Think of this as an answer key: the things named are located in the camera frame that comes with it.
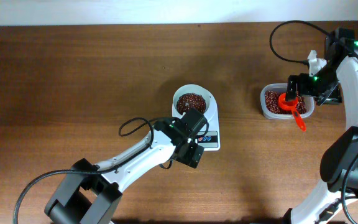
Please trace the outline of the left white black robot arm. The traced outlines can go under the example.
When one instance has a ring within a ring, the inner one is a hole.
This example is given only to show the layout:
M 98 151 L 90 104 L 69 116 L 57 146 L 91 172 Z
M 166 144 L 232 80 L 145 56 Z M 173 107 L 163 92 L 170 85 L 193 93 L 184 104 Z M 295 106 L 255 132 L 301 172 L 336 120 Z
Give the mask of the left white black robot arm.
M 120 155 L 91 164 L 77 161 L 44 208 L 53 223 L 111 223 L 125 189 L 150 169 L 177 161 L 195 168 L 203 147 L 195 139 L 208 125 L 196 109 L 182 118 L 163 118 Z

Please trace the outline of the orange plastic measuring scoop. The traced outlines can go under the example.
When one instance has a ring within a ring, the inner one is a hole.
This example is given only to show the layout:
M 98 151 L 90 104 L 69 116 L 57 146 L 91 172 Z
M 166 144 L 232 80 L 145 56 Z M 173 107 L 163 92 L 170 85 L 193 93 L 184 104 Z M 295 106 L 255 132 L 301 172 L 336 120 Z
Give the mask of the orange plastic measuring scoop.
M 298 110 L 296 109 L 296 106 L 298 104 L 298 98 L 295 98 L 292 101 L 286 101 L 285 100 L 286 94 L 282 93 L 279 97 L 278 97 L 278 105 L 282 110 L 285 111 L 291 111 L 296 124 L 298 125 L 298 127 L 302 130 L 302 131 L 306 131 L 306 124 L 303 121 L 303 119 L 301 118 L 300 113 L 298 112 Z

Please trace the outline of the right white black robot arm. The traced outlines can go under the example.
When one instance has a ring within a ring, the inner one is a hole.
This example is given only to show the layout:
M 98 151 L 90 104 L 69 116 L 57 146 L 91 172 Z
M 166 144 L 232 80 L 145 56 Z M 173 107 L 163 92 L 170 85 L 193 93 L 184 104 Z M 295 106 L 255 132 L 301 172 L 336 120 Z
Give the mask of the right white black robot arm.
M 310 96 L 317 105 L 343 102 L 346 131 L 323 154 L 320 180 L 312 193 L 287 211 L 287 223 L 328 223 L 358 200 L 358 40 L 353 30 L 327 34 L 324 58 L 310 53 L 309 72 L 292 75 L 283 99 Z

